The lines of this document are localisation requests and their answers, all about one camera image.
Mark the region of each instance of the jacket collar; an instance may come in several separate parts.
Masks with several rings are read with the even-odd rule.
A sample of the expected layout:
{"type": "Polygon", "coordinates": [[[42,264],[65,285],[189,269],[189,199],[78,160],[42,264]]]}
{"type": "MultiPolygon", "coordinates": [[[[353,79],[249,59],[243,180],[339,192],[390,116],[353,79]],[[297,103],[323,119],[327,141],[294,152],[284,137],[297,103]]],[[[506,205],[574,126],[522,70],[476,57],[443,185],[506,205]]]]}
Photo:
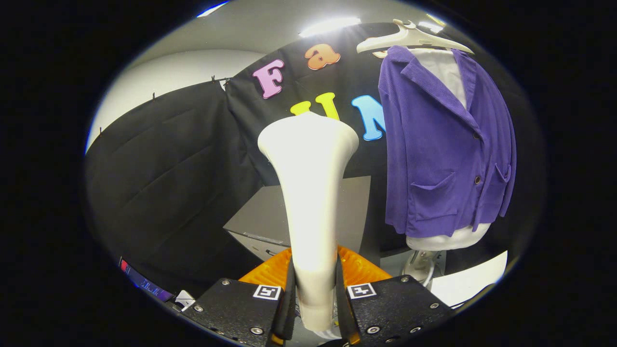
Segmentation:
{"type": "Polygon", "coordinates": [[[390,47],[387,50],[387,57],[393,62],[407,64],[401,71],[401,75],[416,83],[420,88],[452,113],[459,116],[469,127],[481,135],[478,124],[469,113],[473,102],[474,90],[476,88],[476,62],[457,49],[453,49],[452,53],[454,54],[454,59],[461,73],[467,109],[463,107],[460,101],[443,82],[420,64],[418,59],[416,59],[413,53],[407,48],[401,46],[390,47]]]}

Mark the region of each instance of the white hanger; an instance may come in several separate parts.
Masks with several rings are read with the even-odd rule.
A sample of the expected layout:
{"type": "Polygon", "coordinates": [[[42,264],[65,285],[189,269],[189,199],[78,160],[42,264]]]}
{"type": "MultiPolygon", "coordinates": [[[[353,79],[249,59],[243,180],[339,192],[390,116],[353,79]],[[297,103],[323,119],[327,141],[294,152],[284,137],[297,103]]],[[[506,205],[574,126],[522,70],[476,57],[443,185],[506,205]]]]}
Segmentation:
{"type": "Polygon", "coordinates": [[[356,51],[360,53],[372,49],[390,48],[392,46],[404,47],[430,45],[433,47],[454,48],[460,51],[473,53],[469,48],[460,43],[420,31],[411,20],[409,21],[409,24],[404,24],[403,21],[398,19],[394,19],[392,21],[399,26],[398,33],[378,38],[368,38],[356,46],[356,51]]]}

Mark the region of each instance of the screen display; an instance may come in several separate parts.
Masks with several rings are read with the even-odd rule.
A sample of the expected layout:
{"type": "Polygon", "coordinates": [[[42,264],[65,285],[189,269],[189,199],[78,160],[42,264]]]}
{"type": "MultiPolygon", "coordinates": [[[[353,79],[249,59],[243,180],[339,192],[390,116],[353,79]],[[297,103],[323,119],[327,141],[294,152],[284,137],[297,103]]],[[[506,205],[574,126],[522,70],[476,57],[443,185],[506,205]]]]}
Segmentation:
{"type": "Polygon", "coordinates": [[[148,291],[150,294],[156,296],[161,301],[169,300],[173,294],[168,291],[165,291],[158,287],[157,285],[150,282],[148,279],[143,277],[139,272],[135,271],[124,259],[120,260],[120,269],[131,279],[131,281],[135,284],[136,287],[142,288],[148,291]]]}

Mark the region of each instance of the purple cardigan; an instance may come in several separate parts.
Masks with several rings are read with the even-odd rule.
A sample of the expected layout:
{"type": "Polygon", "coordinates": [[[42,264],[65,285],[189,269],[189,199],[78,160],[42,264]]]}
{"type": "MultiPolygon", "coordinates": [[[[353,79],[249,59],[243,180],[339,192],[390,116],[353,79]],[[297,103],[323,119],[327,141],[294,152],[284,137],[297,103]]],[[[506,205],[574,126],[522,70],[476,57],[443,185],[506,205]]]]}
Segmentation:
{"type": "Polygon", "coordinates": [[[488,73],[453,49],[467,109],[406,48],[381,65],[386,121],[386,223],[411,237],[454,230],[505,215],[516,175],[508,107],[488,73]]]}

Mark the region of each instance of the colorful foam letter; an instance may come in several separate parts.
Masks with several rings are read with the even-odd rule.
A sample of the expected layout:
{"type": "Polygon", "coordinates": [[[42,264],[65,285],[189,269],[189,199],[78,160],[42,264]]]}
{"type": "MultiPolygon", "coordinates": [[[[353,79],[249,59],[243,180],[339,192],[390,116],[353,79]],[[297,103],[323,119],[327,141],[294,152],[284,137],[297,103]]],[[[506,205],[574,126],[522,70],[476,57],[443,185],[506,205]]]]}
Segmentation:
{"type": "Polygon", "coordinates": [[[332,119],[340,120],[333,100],[334,93],[324,93],[315,98],[315,101],[323,106],[324,111],[326,111],[326,116],[332,119]]]}
{"type": "Polygon", "coordinates": [[[283,81],[283,75],[279,69],[284,66],[285,63],[281,59],[277,59],[253,73],[253,77],[257,77],[262,85],[264,99],[268,99],[283,90],[283,87],[276,85],[274,81],[278,83],[283,81]]]}
{"type": "Polygon", "coordinates": [[[375,123],[386,131],[386,122],[384,121],[384,109],[373,99],[370,95],[362,95],[351,100],[351,105],[360,110],[362,115],[362,121],[364,122],[364,129],[366,133],[362,136],[364,140],[373,141],[380,139],[383,134],[377,130],[375,123]]]}
{"type": "Polygon", "coordinates": [[[308,67],[312,70],[319,70],[328,64],[339,61],[341,55],[334,52],[329,44],[320,43],[309,48],[304,57],[308,59],[308,67]]]}
{"type": "Polygon", "coordinates": [[[289,111],[295,115],[303,114],[304,112],[310,111],[310,101],[302,101],[299,102],[289,109],[289,111]]]}

